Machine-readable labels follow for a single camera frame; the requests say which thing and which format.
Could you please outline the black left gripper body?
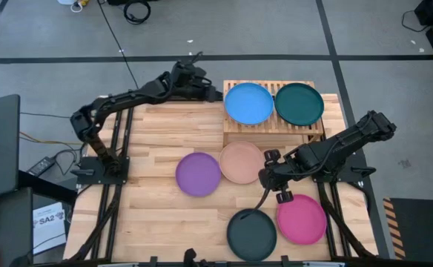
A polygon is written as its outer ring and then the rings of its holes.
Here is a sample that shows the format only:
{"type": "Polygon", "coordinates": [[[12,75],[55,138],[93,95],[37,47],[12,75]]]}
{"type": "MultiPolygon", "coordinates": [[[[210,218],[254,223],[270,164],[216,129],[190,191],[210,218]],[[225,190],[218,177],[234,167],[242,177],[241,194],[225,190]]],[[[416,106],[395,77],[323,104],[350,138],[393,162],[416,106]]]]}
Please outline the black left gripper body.
{"type": "Polygon", "coordinates": [[[184,86],[181,88],[181,96],[189,100],[208,101],[208,86],[184,86]]]}

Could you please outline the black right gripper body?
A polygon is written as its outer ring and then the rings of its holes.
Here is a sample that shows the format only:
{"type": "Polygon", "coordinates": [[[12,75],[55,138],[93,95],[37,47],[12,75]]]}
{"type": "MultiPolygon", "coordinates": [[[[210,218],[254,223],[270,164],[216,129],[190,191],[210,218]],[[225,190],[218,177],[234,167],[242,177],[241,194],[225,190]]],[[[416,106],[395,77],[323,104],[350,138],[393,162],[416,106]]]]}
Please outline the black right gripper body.
{"type": "Polygon", "coordinates": [[[279,191],[289,181],[298,179],[298,163],[295,159],[278,162],[275,165],[265,165],[258,172],[258,177],[264,189],[279,191]]]}

